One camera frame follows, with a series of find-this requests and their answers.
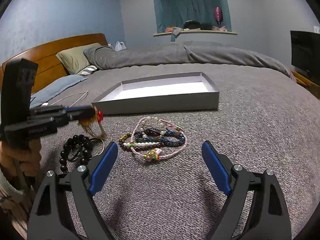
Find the left forearm patterned sleeve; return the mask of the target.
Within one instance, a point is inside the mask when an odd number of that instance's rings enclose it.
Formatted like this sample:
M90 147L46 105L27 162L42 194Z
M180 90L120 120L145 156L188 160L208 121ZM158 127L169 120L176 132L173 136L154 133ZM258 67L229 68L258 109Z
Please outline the left forearm patterned sleeve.
M1 210L9 225L22 239L27 239L29 213L33 199L29 191L15 189L1 171Z

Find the left hand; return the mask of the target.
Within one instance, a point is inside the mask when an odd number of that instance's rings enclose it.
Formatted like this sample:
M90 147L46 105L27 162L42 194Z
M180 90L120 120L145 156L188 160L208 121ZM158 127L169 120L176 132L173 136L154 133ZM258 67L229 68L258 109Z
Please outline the left hand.
M29 141L29 149L12 148L7 142L1 141L1 171L7 180L18 176L14 161L20 163L20 169L26 176L33 177L40 172L41 140Z

